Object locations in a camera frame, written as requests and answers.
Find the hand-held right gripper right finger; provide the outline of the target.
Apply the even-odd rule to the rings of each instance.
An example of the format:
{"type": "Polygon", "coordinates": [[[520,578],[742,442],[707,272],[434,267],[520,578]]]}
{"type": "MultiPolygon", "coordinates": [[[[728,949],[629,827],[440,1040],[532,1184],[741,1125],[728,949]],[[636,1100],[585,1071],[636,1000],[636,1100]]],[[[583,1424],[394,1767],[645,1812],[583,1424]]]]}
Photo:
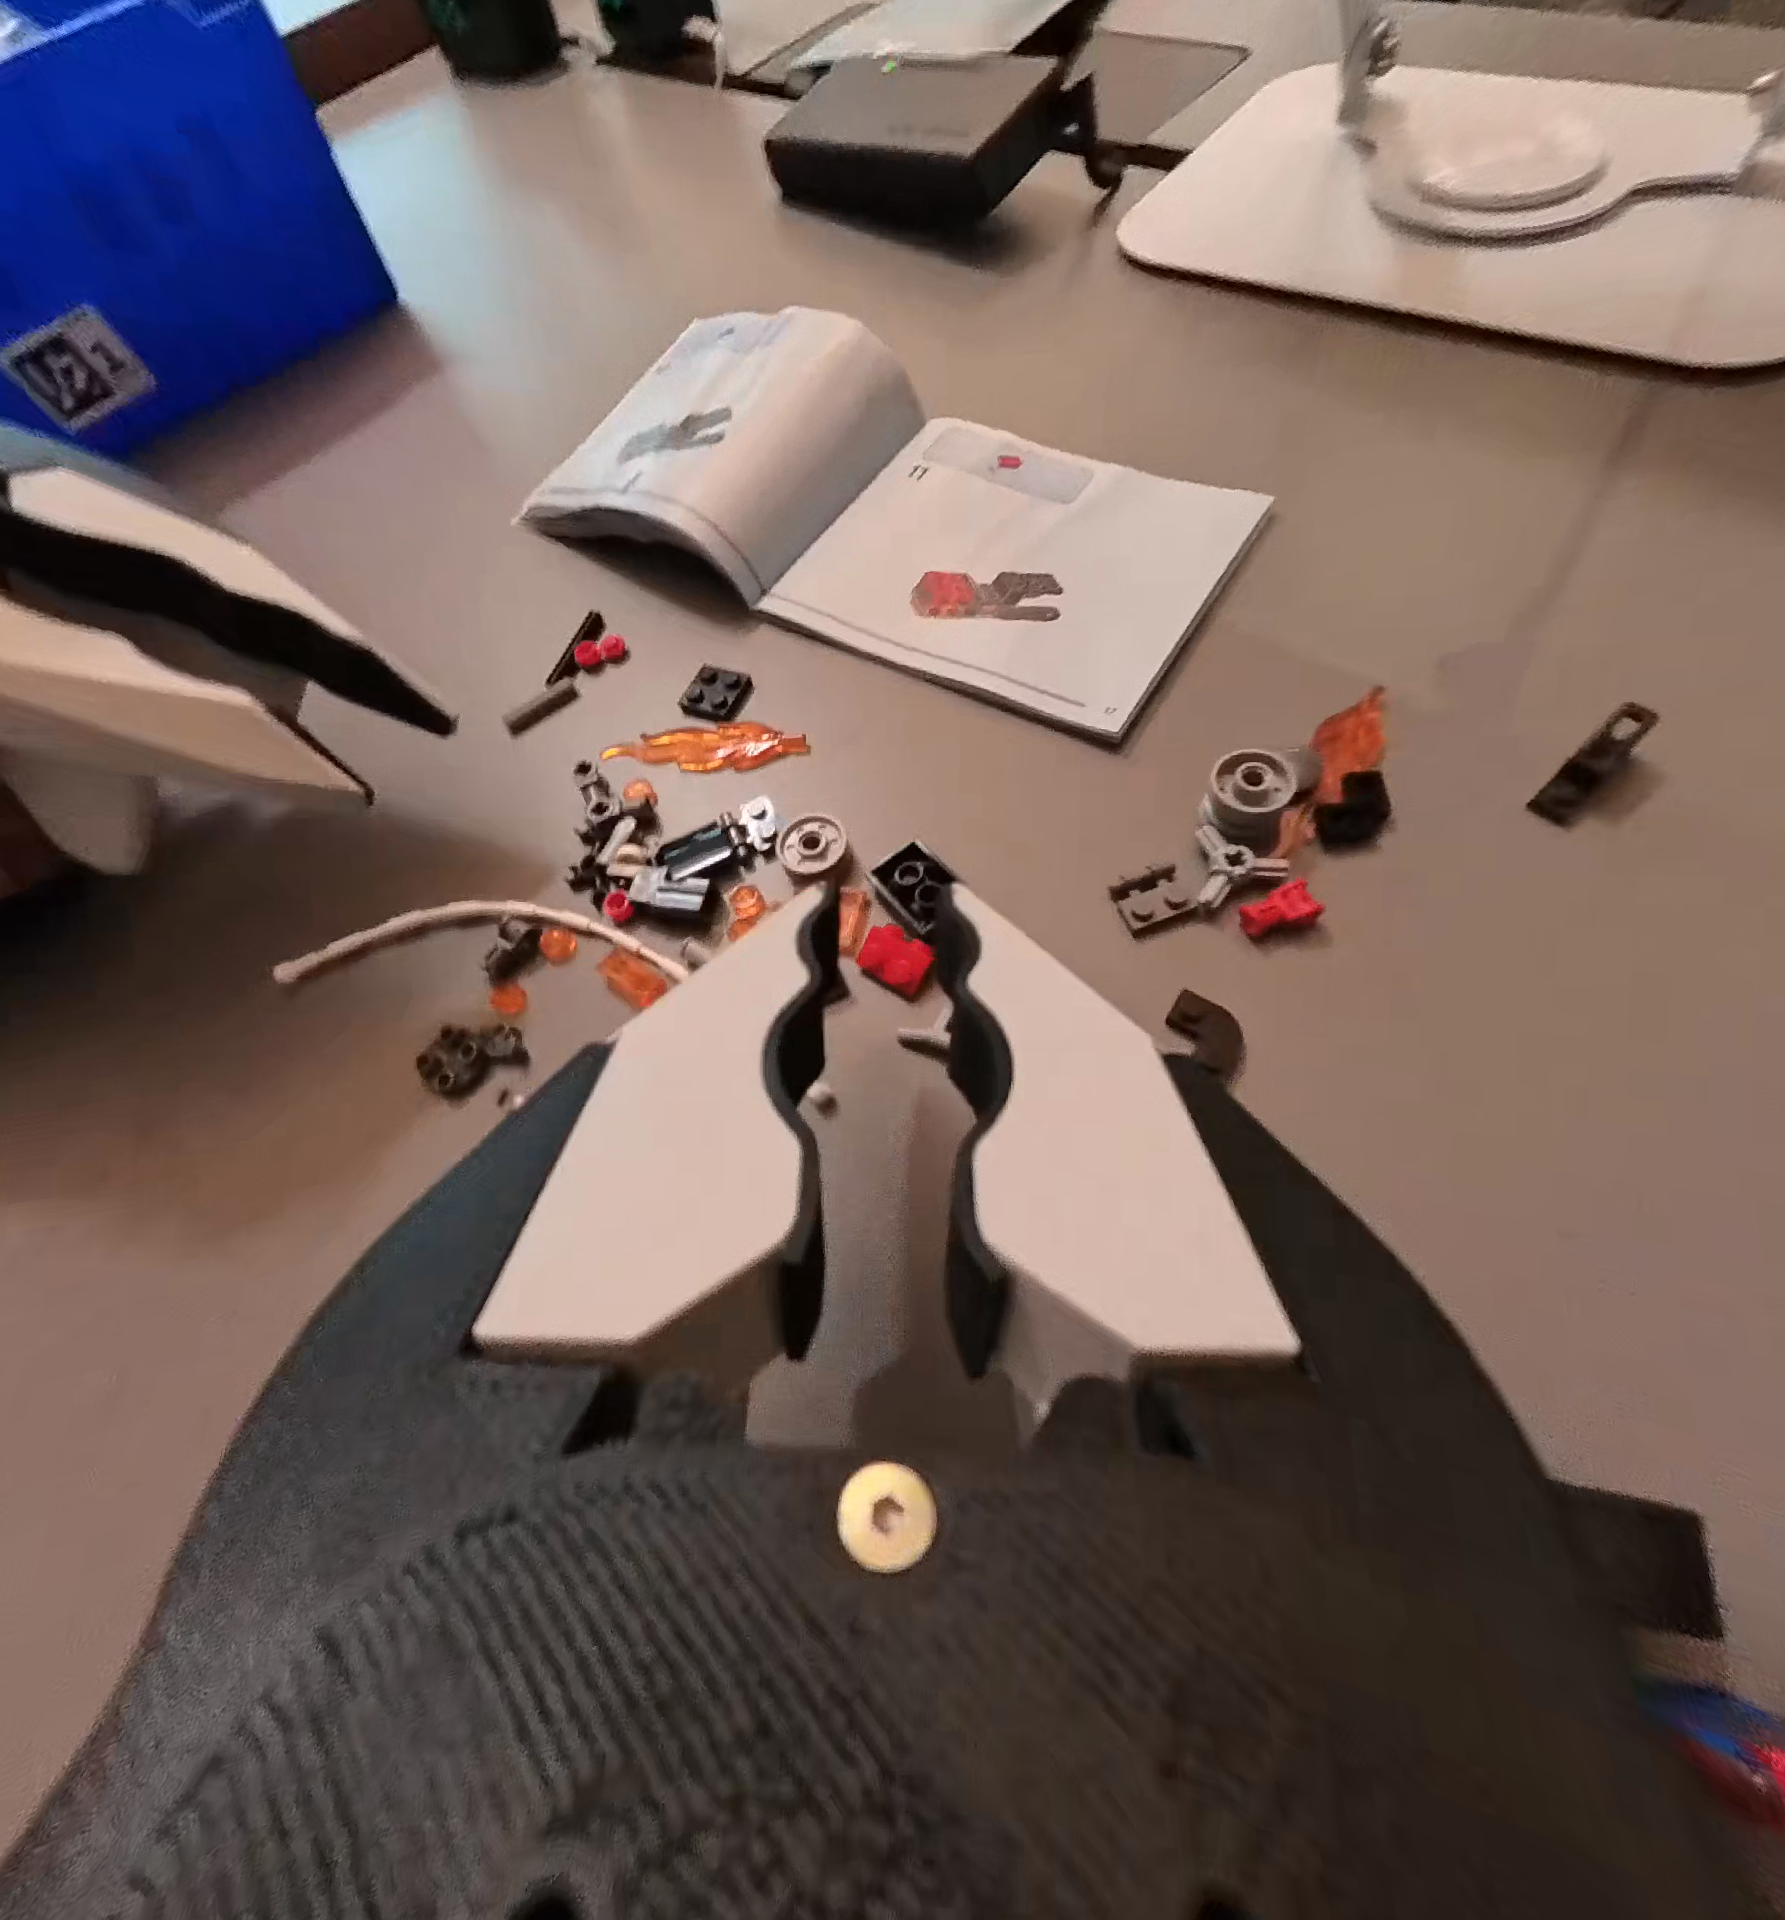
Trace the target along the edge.
{"type": "Polygon", "coordinates": [[[952,1160],[946,1304],[1025,1431],[1076,1381],[1281,1372],[1303,1340],[1164,1055],[968,887],[934,926],[952,1160]]]}

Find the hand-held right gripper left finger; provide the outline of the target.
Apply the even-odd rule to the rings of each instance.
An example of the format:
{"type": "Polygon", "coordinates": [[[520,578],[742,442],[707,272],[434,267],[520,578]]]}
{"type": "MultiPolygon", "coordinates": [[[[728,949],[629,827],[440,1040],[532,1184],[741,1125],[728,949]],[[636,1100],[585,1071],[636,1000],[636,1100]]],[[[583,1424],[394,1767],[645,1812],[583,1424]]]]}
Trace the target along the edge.
{"type": "Polygon", "coordinates": [[[836,887],[800,891],[609,1044],[475,1318],[480,1355],[687,1378],[732,1405],[806,1356],[824,1291],[806,1104],[837,909],[836,887]]]}

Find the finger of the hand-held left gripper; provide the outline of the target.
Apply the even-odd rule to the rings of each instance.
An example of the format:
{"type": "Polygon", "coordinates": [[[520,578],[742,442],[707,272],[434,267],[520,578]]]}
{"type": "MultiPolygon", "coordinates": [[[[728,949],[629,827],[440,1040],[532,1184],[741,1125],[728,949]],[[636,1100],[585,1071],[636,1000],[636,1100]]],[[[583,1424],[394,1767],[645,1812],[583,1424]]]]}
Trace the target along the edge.
{"type": "Polygon", "coordinates": [[[371,807],[373,792],[253,691],[0,594],[0,779],[73,861],[138,874],[165,787],[371,807]]]}
{"type": "Polygon", "coordinates": [[[77,469],[0,471],[0,589],[98,627],[182,627],[225,654],[446,738],[456,715],[235,536],[77,469]]]}

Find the white flexible lego tube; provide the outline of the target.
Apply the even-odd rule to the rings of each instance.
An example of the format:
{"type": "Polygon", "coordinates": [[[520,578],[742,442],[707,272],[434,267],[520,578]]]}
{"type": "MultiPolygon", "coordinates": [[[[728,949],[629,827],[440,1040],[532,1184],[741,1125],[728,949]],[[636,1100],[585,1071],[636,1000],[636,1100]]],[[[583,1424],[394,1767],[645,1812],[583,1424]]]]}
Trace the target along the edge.
{"type": "Polygon", "coordinates": [[[569,909],[545,906],[524,901],[455,901],[438,906],[405,910],[384,923],[353,931],[324,948],[277,963],[270,978],[277,987],[294,987],[324,972],[332,972],[382,948],[418,942],[438,931],[463,928],[518,923],[522,928],[558,930],[578,939],[593,939],[631,957],[648,968],[662,972],[669,982],[685,982],[693,968],[683,960],[648,948],[621,926],[593,919],[569,909]]]}

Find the orange lego flame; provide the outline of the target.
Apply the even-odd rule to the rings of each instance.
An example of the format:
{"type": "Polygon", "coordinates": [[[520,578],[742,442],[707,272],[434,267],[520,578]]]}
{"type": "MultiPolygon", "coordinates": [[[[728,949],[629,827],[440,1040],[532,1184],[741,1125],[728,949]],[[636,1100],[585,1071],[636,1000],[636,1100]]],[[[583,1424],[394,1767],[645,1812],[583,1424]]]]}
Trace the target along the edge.
{"type": "Polygon", "coordinates": [[[741,719],[637,734],[604,747],[599,758],[669,767],[687,776],[719,776],[755,774],[808,752],[806,734],[741,719]]]}
{"type": "Polygon", "coordinates": [[[1305,758],[1315,779],[1281,815],[1275,856],[1296,857],[1316,840],[1319,808],[1342,803],[1348,776],[1384,770],[1384,702],[1384,686],[1376,684],[1360,702],[1338,709],[1315,727],[1305,758]]]}

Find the lego instruction booklet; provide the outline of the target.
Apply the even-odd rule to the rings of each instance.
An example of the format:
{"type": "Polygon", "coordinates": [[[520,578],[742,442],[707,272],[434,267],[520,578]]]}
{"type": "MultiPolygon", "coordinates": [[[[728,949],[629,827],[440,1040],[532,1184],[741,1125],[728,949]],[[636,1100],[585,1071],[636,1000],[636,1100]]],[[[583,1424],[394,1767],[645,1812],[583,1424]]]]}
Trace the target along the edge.
{"type": "Polygon", "coordinates": [[[690,323],[518,518],[683,552],[767,620],[1120,745],[1273,507],[928,418],[865,323],[785,307],[690,323]]]}

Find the blue storage box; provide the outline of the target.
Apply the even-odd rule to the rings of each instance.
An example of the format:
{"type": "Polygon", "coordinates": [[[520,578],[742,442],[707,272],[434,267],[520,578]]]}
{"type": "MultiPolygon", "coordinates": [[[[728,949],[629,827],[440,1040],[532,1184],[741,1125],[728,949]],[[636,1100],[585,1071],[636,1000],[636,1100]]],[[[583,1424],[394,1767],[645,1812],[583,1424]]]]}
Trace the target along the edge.
{"type": "Polygon", "coordinates": [[[262,5],[11,5],[0,419],[125,457],[399,293],[262,5]]]}

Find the black power adapter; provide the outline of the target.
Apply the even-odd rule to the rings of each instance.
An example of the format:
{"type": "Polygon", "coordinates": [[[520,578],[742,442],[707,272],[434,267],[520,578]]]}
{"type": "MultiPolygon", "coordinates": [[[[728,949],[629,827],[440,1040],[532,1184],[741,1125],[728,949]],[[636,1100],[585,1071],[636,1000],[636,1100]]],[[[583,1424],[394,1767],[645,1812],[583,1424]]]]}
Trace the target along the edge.
{"type": "Polygon", "coordinates": [[[846,60],[764,138],[784,201],[926,233],[988,221],[1056,152],[1120,190],[1126,163],[1098,134],[1094,77],[1025,54],[846,60]]]}

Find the red and blue object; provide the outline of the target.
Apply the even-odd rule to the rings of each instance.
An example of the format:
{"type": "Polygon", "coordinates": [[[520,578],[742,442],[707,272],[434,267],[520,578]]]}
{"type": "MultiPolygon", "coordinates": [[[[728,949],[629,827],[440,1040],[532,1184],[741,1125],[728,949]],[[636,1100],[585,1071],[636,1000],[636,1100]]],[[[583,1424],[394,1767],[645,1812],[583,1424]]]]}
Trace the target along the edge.
{"type": "Polygon", "coordinates": [[[1714,1794],[1785,1836],[1785,1717],[1730,1688],[1682,1677],[1648,1675],[1635,1693],[1714,1794]]]}

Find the white stand base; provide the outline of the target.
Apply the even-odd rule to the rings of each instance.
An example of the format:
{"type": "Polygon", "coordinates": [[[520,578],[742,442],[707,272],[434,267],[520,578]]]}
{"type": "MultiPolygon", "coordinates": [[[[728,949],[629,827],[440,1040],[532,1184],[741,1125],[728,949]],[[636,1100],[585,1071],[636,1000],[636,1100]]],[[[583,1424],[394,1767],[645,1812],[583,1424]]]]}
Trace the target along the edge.
{"type": "Polygon", "coordinates": [[[1313,5],[1118,228],[1136,269],[1686,372],[1785,367],[1785,29],[1313,5]]]}

